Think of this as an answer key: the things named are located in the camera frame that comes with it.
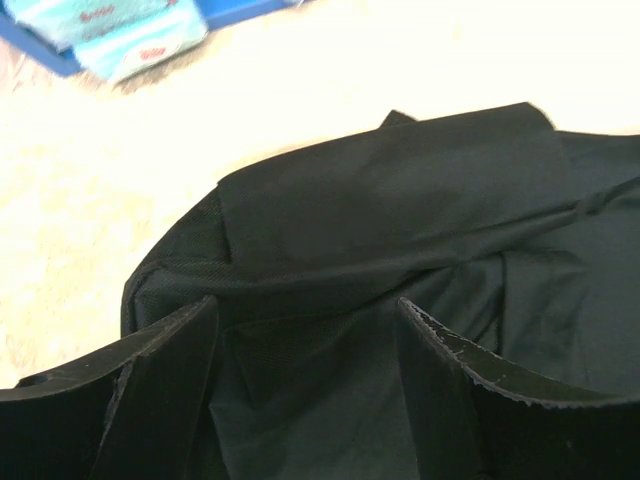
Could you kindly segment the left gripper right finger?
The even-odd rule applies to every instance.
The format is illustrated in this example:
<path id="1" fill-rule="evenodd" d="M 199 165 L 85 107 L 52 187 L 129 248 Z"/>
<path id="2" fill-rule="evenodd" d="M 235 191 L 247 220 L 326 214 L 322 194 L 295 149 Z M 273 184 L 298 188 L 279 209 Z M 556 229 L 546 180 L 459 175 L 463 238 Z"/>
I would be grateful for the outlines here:
<path id="1" fill-rule="evenodd" d="M 397 351 L 420 478 L 638 478 L 638 397 L 534 373 L 407 299 Z"/>

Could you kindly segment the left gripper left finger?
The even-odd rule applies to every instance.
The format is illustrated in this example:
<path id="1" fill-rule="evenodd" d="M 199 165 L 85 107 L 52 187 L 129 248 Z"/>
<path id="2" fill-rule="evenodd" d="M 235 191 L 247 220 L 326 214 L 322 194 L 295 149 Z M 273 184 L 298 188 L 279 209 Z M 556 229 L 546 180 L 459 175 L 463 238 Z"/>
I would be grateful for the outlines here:
<path id="1" fill-rule="evenodd" d="M 2 390 L 2 478 L 183 478 L 216 333 L 206 297 Z"/>

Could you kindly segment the black backpack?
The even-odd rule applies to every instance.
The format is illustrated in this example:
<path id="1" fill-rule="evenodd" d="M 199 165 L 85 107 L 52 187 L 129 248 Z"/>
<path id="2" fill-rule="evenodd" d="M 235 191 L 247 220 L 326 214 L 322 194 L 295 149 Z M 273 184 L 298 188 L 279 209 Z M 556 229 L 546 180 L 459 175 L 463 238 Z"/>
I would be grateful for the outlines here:
<path id="1" fill-rule="evenodd" d="M 398 304 L 550 379 L 639 399 L 639 139 L 521 103 L 221 179 L 127 281 L 124 334 L 211 296 L 190 479 L 420 479 Z"/>

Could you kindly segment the teal tissue pack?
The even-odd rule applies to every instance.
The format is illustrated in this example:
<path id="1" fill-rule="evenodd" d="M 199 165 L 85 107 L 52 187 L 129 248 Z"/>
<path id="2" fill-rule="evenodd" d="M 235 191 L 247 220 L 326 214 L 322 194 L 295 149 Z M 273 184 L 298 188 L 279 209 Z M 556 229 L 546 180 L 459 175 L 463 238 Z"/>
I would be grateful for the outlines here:
<path id="1" fill-rule="evenodd" d="M 160 63 L 204 40 L 193 1 L 6 1 L 20 27 L 109 82 Z"/>

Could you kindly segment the blue shelf unit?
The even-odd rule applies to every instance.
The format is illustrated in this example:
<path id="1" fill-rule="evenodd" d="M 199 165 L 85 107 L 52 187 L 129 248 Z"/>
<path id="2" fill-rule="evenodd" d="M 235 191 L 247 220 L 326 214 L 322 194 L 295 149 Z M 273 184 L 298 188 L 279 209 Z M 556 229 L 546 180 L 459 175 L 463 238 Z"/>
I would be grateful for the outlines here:
<path id="1" fill-rule="evenodd" d="M 294 8 L 302 1 L 285 0 L 198 0 L 196 2 L 210 31 L 219 30 L 255 17 Z M 27 27 L 19 26 L 1 4 L 1 38 L 60 77 L 82 70 L 71 48 L 57 51 Z"/>

